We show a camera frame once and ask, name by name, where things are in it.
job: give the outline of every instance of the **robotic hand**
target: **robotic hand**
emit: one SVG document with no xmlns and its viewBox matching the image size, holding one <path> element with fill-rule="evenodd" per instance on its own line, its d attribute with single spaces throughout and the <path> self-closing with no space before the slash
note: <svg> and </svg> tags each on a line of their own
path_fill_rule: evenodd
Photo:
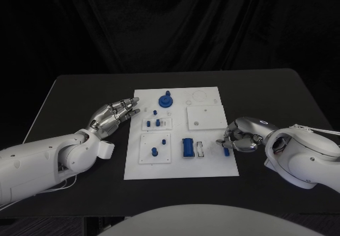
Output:
<svg viewBox="0 0 340 236">
<path fill-rule="evenodd" d="M 225 148 L 253 152 L 258 145 L 265 145 L 265 166 L 278 172 L 281 177 L 296 186 L 312 189 L 322 183 L 340 192 L 340 147 L 313 130 L 326 131 L 294 125 L 278 129 L 268 122 L 242 117 L 229 125 L 224 140 L 216 143 Z"/>
<path fill-rule="evenodd" d="M 110 159 L 114 144 L 103 141 L 140 109 L 139 98 L 104 105 L 88 127 L 75 134 L 13 146 L 0 151 L 0 204 L 22 200 L 87 171 L 97 157 Z"/>
</svg>

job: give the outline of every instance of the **blue object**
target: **blue object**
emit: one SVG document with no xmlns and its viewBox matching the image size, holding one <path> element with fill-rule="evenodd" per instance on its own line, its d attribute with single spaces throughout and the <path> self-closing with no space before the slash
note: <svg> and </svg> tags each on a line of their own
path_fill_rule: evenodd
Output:
<svg viewBox="0 0 340 236">
<path fill-rule="evenodd" d="M 166 95 L 160 97 L 159 103 L 160 103 L 160 106 L 165 107 L 165 108 L 172 106 L 173 99 L 170 97 L 170 92 L 169 91 L 166 92 Z"/>
<path fill-rule="evenodd" d="M 225 148 L 225 156 L 229 156 L 229 155 L 231 155 L 231 153 L 229 153 L 229 149 Z"/>
<path fill-rule="evenodd" d="M 157 155 L 159 155 L 159 152 L 157 152 L 157 148 L 156 148 L 156 147 L 153 147 L 152 152 L 153 152 L 153 156 L 157 156 Z"/>
<path fill-rule="evenodd" d="M 193 152 L 193 139 L 183 139 L 183 156 L 185 157 L 195 156 L 195 152 Z"/>
</svg>

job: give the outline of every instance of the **black backdrop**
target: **black backdrop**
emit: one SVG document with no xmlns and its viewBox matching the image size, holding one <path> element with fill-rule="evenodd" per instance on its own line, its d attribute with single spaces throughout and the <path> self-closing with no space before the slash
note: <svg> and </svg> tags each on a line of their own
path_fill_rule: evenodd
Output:
<svg viewBox="0 0 340 236">
<path fill-rule="evenodd" d="M 340 130 L 339 12 L 339 0 L 6 0 L 0 148 L 62 74 L 293 68 Z"/>
</svg>

